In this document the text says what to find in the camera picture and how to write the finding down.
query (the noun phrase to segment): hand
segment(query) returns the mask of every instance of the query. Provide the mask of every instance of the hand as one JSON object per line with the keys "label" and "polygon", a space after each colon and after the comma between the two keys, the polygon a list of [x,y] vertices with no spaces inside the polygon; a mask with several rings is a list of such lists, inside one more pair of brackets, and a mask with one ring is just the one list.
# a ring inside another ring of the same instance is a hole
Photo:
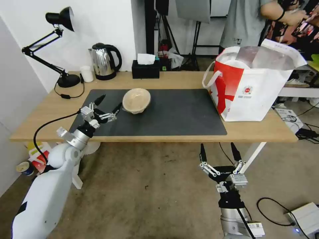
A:
{"label": "hand", "polygon": [[287,17],[283,19],[283,22],[288,24],[289,26],[298,25],[303,19],[309,18],[306,11],[300,10],[294,13],[286,12]]}

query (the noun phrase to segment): tissue box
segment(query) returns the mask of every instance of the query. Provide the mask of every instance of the tissue box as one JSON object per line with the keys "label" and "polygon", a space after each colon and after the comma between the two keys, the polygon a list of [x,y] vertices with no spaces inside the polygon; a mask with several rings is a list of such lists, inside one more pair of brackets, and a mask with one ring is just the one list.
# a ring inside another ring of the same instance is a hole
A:
{"label": "tissue box", "polygon": [[137,60],[133,60],[132,76],[133,79],[145,78],[159,78],[160,76],[160,63],[158,60],[154,61],[152,65],[139,65]]}

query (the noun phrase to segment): electric kettle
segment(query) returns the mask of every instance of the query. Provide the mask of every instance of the electric kettle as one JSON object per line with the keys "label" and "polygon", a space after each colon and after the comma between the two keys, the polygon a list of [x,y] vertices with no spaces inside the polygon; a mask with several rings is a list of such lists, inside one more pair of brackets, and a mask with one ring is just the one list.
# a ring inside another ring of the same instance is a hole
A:
{"label": "electric kettle", "polygon": [[[114,58],[111,53],[114,51],[119,59],[119,64],[115,66]],[[119,50],[113,45],[97,43],[89,49],[95,77],[98,80],[110,80],[116,76],[116,72],[122,66],[122,57]]]}

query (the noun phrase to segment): wristband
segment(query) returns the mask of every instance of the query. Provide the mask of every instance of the wristband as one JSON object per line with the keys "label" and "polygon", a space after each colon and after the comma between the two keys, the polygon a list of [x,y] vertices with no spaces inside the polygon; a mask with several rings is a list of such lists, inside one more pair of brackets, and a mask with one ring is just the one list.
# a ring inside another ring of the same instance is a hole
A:
{"label": "wristband", "polygon": [[286,11],[283,10],[282,15],[281,15],[278,19],[276,19],[275,22],[278,22],[281,18],[283,18],[283,16],[285,15],[285,13],[286,13]]}

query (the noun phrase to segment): desk lamp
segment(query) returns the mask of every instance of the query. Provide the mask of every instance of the desk lamp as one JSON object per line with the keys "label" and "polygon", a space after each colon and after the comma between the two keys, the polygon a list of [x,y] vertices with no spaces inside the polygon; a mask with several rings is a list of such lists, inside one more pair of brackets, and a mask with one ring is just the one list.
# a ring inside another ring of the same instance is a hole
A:
{"label": "desk lamp", "polygon": [[[25,55],[37,60],[38,62],[44,64],[45,66],[53,69],[56,72],[58,72],[60,74],[60,77],[57,81],[57,84],[60,87],[67,88],[67,87],[75,86],[78,83],[80,83],[80,78],[77,75],[70,75],[70,74],[65,72],[65,69],[58,67],[58,66],[55,66],[55,65],[52,65],[52,64],[48,63],[47,61],[41,59],[40,57],[34,55],[34,53],[36,51],[40,50],[41,48],[45,47],[46,45],[49,45],[53,41],[62,37],[63,29],[60,29],[60,25],[63,25],[65,28],[74,32],[73,27],[72,27],[72,20],[73,20],[72,8],[66,7],[60,13],[47,13],[46,20],[48,23],[51,23],[55,27],[54,31],[51,32],[50,34],[44,36],[40,40],[32,43],[31,45],[22,48],[22,52]],[[39,42],[46,39],[47,37],[54,35],[54,34],[57,35],[56,38],[48,41],[45,44],[36,45]]]}

